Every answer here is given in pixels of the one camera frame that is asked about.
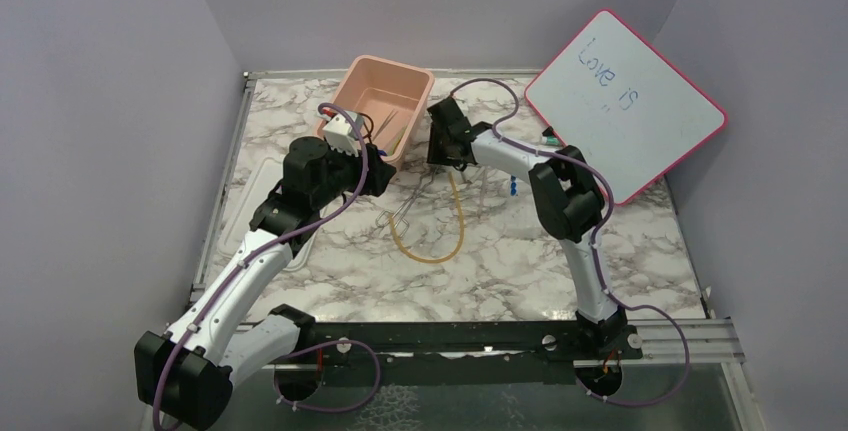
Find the black wire tripod stand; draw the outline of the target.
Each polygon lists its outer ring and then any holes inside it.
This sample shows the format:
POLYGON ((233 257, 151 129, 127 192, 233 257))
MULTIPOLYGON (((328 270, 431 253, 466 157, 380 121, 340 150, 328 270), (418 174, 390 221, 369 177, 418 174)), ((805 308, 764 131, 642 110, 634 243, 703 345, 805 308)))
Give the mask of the black wire tripod stand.
POLYGON ((363 128, 365 130, 365 133, 363 135, 363 139, 368 143, 372 143, 373 142, 372 136, 373 136, 373 131, 374 131, 374 121, 366 113, 361 113, 360 117, 363 119, 363 128))

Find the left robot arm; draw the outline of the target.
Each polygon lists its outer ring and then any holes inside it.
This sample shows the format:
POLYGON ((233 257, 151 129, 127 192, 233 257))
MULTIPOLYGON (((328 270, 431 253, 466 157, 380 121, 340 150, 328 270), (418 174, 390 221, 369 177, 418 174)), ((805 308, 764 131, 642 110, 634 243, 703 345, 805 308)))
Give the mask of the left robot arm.
POLYGON ((177 425, 207 430, 246 378, 277 358, 310 356, 314 320, 291 307, 245 333, 237 329, 270 281, 335 218, 321 214, 329 204, 343 194, 379 196, 395 174, 371 143, 350 152, 315 136, 290 144, 281 179, 254 212, 225 270, 165 332, 146 332, 135 345, 137 391, 153 409, 155 429, 168 415, 177 425))

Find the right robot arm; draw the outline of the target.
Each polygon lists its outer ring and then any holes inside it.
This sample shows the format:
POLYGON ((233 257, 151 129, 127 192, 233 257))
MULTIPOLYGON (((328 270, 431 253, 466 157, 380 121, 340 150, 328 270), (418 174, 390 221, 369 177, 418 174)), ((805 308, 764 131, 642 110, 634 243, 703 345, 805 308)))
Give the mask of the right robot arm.
POLYGON ((486 122, 472 124, 448 97, 430 106, 427 162, 453 167, 488 166, 527 183, 541 227, 566 257, 577 294, 577 344, 600 358, 626 339, 624 306, 612 295, 600 252, 605 196, 580 150, 543 151, 510 139, 486 122))

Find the green red plastic strip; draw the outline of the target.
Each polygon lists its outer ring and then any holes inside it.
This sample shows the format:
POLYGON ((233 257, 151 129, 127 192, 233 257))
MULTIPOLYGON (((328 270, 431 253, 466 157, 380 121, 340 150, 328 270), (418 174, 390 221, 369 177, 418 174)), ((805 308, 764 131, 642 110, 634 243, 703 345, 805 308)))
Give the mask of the green red plastic strip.
POLYGON ((407 128, 401 128, 398 133, 390 140, 389 146, 386 149, 389 157, 397 158, 405 153, 409 133, 407 128))

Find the clay pipe triangle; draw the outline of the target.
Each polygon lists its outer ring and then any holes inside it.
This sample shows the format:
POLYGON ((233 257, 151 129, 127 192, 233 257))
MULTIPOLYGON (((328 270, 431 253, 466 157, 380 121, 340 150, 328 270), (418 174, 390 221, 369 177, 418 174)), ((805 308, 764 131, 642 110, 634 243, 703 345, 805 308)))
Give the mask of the clay pipe triangle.
POLYGON ((469 167, 464 171, 460 171, 461 183, 464 185, 472 185, 473 183, 484 183, 488 180, 489 169, 483 167, 469 167))

